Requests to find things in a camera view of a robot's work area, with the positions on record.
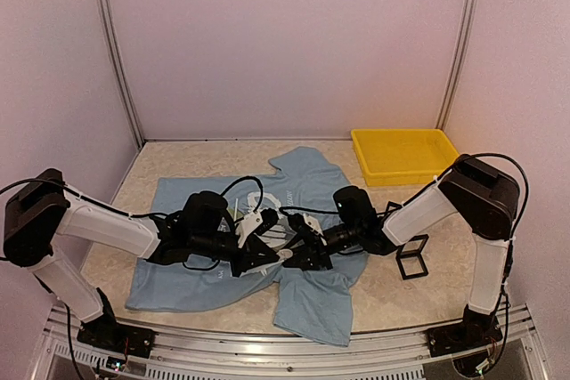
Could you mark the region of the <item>black brooch display box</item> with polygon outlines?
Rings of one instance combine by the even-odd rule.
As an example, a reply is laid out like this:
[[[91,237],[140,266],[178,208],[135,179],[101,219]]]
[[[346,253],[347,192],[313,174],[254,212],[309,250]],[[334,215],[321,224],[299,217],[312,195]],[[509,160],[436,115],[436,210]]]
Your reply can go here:
[[[401,208],[402,208],[402,205],[401,205],[401,204],[396,203],[396,202],[394,202],[394,201],[388,201],[388,202],[387,202],[387,205],[386,205],[386,207],[385,207],[385,209],[384,209],[384,211],[383,211],[383,215],[391,214],[391,213],[393,213],[393,212],[395,212],[395,211],[397,211],[397,210],[399,210],[399,209],[401,209]]]

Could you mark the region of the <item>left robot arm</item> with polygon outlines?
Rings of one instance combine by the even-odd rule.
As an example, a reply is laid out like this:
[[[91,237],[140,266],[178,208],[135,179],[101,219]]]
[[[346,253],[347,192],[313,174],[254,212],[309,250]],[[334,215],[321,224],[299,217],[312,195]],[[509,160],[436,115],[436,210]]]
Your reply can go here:
[[[57,235],[115,247],[159,265],[201,255],[228,262],[235,277],[284,260],[261,239],[278,221],[275,210],[255,207],[234,221],[226,199],[213,191],[190,195],[176,213],[129,214],[67,186],[57,169],[6,189],[13,187],[18,192],[4,209],[4,258],[30,271],[67,305],[80,321],[77,339],[83,344],[113,352],[148,352],[155,334],[117,321],[107,296],[56,248]]]

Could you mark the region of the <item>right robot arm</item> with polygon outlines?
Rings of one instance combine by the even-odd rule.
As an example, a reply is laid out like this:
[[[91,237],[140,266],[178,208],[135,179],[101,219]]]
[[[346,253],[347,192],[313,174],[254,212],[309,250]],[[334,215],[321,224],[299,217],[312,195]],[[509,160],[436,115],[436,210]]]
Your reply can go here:
[[[530,196],[526,177],[517,181],[485,163],[487,154],[463,154],[418,193],[402,204],[390,204],[383,213],[373,207],[368,193],[354,185],[333,195],[340,223],[318,231],[293,207],[285,207],[295,232],[287,248],[287,268],[302,271],[330,269],[331,256],[361,247],[372,255],[390,255],[453,216],[470,228],[476,260],[468,302],[460,322],[436,327],[428,338],[433,348],[453,351],[487,343],[496,328],[496,312],[506,297],[505,284],[513,259],[514,239]]]

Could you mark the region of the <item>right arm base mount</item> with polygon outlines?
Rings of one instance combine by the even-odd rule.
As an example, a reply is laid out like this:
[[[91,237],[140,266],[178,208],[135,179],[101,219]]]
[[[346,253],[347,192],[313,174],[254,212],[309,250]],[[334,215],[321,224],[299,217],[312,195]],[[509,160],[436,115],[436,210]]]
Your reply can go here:
[[[430,356],[434,358],[499,342],[503,334],[498,326],[481,331],[478,327],[468,329],[460,322],[429,328],[426,337]]]

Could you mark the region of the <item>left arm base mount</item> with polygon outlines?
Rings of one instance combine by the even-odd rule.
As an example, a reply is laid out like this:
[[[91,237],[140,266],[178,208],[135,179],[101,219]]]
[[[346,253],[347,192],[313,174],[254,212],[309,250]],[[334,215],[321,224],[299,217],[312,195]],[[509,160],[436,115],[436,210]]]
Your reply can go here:
[[[148,328],[117,324],[115,327],[83,326],[79,329],[77,340],[98,349],[121,353],[127,357],[135,356],[148,359],[154,345],[156,333]]]

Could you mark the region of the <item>light blue printed t-shirt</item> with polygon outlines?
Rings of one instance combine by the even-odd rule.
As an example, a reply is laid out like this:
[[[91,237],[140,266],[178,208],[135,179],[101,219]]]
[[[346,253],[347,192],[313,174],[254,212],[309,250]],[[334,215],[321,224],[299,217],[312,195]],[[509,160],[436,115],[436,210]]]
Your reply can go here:
[[[274,174],[260,176],[260,183],[234,185],[233,178],[161,178],[152,211],[172,213],[183,208],[188,197],[202,190],[223,193],[231,213],[244,215],[256,206],[279,209],[301,206],[316,210],[324,228],[338,224],[331,215],[333,194],[349,181],[341,168],[322,153],[298,147],[269,161]],[[134,270],[126,307],[137,311],[201,312],[236,303],[271,284],[279,286],[279,302],[273,324],[320,344],[348,346],[353,325],[350,287],[361,276],[367,256],[334,255],[329,271],[301,271],[274,265],[263,272],[231,274],[230,265],[218,267],[204,256],[193,255],[186,264],[161,266],[139,260]]]

